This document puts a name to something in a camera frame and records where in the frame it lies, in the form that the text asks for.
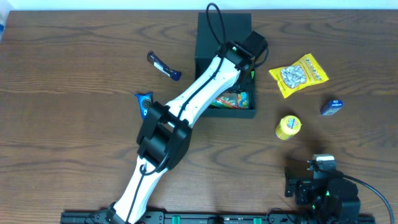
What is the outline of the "colourful Haribo gummy bag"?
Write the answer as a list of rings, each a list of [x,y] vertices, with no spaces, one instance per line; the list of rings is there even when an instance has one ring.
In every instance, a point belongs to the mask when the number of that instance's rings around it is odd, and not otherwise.
[[[212,106],[221,109],[237,109],[246,110],[249,109],[249,93],[223,93],[218,96],[212,103]]]

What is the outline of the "dark blue chocolate bar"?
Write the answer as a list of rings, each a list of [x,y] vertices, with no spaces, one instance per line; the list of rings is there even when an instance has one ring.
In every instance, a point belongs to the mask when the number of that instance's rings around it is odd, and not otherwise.
[[[179,81],[182,73],[180,71],[172,70],[168,65],[161,61],[153,51],[147,53],[147,61],[153,64],[155,68],[166,74],[173,81]]]

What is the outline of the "small blue box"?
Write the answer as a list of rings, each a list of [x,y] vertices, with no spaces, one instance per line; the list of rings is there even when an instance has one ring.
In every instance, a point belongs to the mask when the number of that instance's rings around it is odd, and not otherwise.
[[[332,100],[321,107],[320,114],[322,116],[330,116],[342,109],[342,107],[343,102],[341,100]]]

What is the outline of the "yellow sunflower seed bag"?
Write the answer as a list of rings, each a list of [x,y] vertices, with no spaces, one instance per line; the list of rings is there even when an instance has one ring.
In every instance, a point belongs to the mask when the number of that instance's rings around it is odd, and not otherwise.
[[[312,54],[305,54],[292,65],[269,70],[284,98],[308,86],[329,80],[323,67]]]

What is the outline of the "yellow round jar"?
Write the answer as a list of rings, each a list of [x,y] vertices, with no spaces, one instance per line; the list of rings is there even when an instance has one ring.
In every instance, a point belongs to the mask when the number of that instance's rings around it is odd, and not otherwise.
[[[295,136],[301,129],[302,123],[298,117],[287,115],[283,117],[275,127],[275,134],[281,140],[288,140]]]

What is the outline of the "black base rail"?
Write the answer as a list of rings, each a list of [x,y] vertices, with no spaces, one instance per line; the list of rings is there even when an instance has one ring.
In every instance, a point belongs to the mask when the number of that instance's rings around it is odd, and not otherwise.
[[[60,224],[89,223],[123,223],[123,221],[108,218],[105,211],[83,213],[63,212]],[[289,224],[318,223],[308,215],[270,213],[268,215],[237,215],[237,214],[200,214],[200,213],[168,213],[146,212],[137,224]]]

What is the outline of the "blue Oreo cookie pack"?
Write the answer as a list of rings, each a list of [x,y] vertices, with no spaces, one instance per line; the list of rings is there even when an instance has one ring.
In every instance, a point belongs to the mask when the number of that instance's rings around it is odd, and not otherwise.
[[[152,92],[135,93],[134,96],[138,100],[141,117],[145,119],[149,108],[152,106]]]

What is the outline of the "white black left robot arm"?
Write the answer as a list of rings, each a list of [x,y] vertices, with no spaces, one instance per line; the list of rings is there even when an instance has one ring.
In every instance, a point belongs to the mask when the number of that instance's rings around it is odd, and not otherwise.
[[[123,196],[109,207],[109,223],[135,223],[143,216],[159,179],[187,153],[192,128],[212,101],[249,73],[253,50],[237,42],[221,45],[209,67],[180,96],[149,108],[137,137],[136,169]]]

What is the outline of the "black open gift box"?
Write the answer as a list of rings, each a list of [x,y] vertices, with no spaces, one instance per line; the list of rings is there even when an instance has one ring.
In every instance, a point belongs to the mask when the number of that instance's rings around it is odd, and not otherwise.
[[[250,13],[227,12],[222,13],[220,19],[217,13],[198,14],[197,41],[195,47],[195,79],[198,79],[209,67],[213,58],[219,53],[219,43],[216,37],[222,38],[226,34],[227,52],[225,61],[234,63],[233,68],[244,73],[252,66],[246,59],[248,52],[243,48],[244,39],[252,32],[252,19]],[[225,93],[240,93],[247,91],[234,91],[233,86]],[[253,118],[257,112],[256,88],[249,93],[249,109],[221,109],[210,105],[201,115],[203,117],[217,118]]]

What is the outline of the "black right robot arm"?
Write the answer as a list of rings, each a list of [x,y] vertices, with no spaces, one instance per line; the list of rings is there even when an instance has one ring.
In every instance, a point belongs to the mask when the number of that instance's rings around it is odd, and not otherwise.
[[[295,223],[359,223],[357,185],[344,179],[330,154],[315,154],[306,172],[285,169],[285,196],[309,209]]]

